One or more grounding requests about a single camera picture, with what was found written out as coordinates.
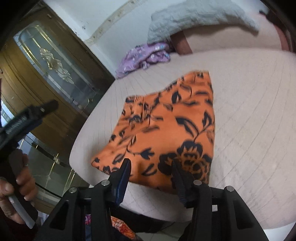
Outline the person's left hand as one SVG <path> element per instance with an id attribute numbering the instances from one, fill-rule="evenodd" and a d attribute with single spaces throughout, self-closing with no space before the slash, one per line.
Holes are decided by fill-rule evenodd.
<path id="1" fill-rule="evenodd" d="M 1 150 L 1 211 L 10 220 L 32 229 L 38 217 L 31 204 L 37 187 L 28 162 L 20 149 Z"/>

